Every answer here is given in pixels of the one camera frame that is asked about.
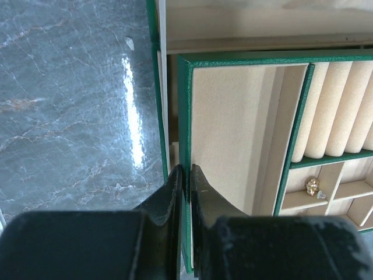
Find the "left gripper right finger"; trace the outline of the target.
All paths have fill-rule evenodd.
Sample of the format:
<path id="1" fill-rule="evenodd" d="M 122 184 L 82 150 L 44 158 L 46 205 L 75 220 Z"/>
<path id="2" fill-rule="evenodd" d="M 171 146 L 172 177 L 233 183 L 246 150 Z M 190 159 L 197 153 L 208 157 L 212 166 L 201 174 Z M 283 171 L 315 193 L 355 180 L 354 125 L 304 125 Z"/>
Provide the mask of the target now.
<path id="1" fill-rule="evenodd" d="M 249 216 L 195 165 L 194 274 L 199 279 L 371 279 L 372 258 L 344 218 Z"/>

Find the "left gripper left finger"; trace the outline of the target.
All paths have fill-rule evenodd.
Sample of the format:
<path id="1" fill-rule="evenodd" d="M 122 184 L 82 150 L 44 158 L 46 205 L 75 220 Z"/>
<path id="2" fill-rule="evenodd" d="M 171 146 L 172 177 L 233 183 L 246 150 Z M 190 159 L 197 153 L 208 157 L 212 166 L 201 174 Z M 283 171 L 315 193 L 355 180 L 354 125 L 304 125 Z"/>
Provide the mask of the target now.
<path id="1" fill-rule="evenodd" d="M 178 279 L 182 170 L 126 211 L 33 211 L 1 236 L 2 279 Z"/>

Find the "small beige crumb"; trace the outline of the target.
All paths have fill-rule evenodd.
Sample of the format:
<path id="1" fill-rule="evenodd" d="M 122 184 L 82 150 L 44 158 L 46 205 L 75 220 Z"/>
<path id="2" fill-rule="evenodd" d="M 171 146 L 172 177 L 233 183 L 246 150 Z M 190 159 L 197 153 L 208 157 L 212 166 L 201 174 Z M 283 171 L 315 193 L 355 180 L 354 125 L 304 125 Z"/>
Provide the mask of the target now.
<path id="1" fill-rule="evenodd" d="M 326 195 L 319 188 L 319 180 L 317 178 L 310 179 L 306 185 L 306 192 L 309 196 L 317 199 L 326 199 Z"/>

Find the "green jewelry tray insert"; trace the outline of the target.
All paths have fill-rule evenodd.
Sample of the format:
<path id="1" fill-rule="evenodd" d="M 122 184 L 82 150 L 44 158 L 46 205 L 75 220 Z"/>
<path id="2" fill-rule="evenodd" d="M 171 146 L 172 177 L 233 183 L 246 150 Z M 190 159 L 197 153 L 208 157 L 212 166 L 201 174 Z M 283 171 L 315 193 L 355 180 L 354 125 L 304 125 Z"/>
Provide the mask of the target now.
<path id="1" fill-rule="evenodd" d="M 193 166 L 249 216 L 327 216 L 372 229 L 372 50 L 177 57 L 182 253 L 194 274 Z M 365 133 L 357 149 L 350 141 Z M 319 180 L 326 199 L 309 196 Z"/>

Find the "green jewelry box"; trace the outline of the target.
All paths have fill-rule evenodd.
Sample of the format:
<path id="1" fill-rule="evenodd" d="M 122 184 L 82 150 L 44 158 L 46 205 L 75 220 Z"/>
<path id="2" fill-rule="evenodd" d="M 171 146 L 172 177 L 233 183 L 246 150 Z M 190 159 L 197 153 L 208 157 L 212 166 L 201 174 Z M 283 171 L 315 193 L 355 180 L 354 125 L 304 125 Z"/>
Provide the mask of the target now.
<path id="1" fill-rule="evenodd" d="M 169 55 L 372 46 L 371 1 L 147 1 L 146 8 L 164 175 Z"/>

